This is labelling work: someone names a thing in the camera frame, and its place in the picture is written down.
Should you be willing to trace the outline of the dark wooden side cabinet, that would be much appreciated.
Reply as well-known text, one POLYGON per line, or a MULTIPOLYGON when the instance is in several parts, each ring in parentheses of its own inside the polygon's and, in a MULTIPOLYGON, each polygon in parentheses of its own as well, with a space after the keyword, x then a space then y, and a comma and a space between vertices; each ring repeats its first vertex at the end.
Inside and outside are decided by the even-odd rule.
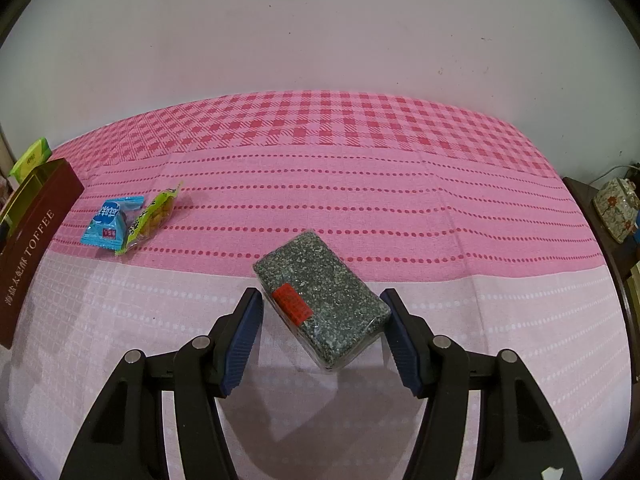
POLYGON ((605 262, 610 268, 614 285, 620 292, 620 299, 630 307, 631 301, 626 289, 626 281, 630 278, 631 268, 638 262, 638 245, 636 241, 629 235, 623 243, 619 243, 608 232, 608 228, 593 203, 593 199, 598 192, 596 188, 570 177, 564 177, 562 181, 585 216, 603 252, 605 262))

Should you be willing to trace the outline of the green yellow candy packet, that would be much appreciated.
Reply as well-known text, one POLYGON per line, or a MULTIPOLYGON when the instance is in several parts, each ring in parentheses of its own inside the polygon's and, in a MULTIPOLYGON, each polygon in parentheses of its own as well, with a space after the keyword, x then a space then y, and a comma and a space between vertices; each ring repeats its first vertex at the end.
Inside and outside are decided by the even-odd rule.
POLYGON ((124 244, 122 248, 116 250, 116 255, 126 254, 155 235, 171 217, 181 185, 182 183, 179 183, 175 188, 168 188, 155 196, 154 200, 131 223, 124 244))

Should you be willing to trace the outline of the red gold toffee tin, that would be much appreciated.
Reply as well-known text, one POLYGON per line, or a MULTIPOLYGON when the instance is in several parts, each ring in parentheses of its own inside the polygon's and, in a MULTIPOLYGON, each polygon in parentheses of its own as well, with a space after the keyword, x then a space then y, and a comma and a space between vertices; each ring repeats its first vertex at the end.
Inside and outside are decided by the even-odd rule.
POLYGON ((70 163, 34 168, 1 211, 1 345, 11 348, 30 283, 54 234, 84 186, 70 163))

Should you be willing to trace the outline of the dark sesame bar pack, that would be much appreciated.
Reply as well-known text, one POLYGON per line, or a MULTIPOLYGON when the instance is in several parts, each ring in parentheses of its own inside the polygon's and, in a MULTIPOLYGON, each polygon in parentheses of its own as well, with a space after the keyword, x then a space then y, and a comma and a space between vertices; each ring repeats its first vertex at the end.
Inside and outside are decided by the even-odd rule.
POLYGON ((382 332, 390 307, 315 232, 253 266, 269 300, 324 370, 350 362, 382 332))

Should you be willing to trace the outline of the floral ceramic jar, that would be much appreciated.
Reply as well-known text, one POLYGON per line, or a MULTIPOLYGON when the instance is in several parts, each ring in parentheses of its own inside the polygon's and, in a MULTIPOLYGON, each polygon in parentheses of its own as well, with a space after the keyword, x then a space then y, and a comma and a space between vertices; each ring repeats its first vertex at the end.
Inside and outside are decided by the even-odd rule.
POLYGON ((638 229, 639 197, 631 180, 615 178, 600 189, 592 203, 606 229, 618 244, 638 229))

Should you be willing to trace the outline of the green tissue box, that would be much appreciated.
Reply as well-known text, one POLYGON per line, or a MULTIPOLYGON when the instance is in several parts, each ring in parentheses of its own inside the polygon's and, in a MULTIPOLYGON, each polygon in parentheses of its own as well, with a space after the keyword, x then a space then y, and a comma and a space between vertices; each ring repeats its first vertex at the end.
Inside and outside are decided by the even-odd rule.
POLYGON ((12 167, 9 176, 18 184, 21 184, 30 172, 36 167, 44 164, 51 157, 51 149, 46 138, 35 141, 23 155, 17 159, 12 167))

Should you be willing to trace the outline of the light blue candy packet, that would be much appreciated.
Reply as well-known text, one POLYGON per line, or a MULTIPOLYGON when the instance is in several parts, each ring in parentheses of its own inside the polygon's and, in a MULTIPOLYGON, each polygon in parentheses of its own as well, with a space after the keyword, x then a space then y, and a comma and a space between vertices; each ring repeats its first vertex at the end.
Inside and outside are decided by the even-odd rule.
POLYGON ((143 203, 142 195, 106 200, 82 234, 81 244, 114 252, 122 249, 128 231, 127 214, 139 210, 143 203))

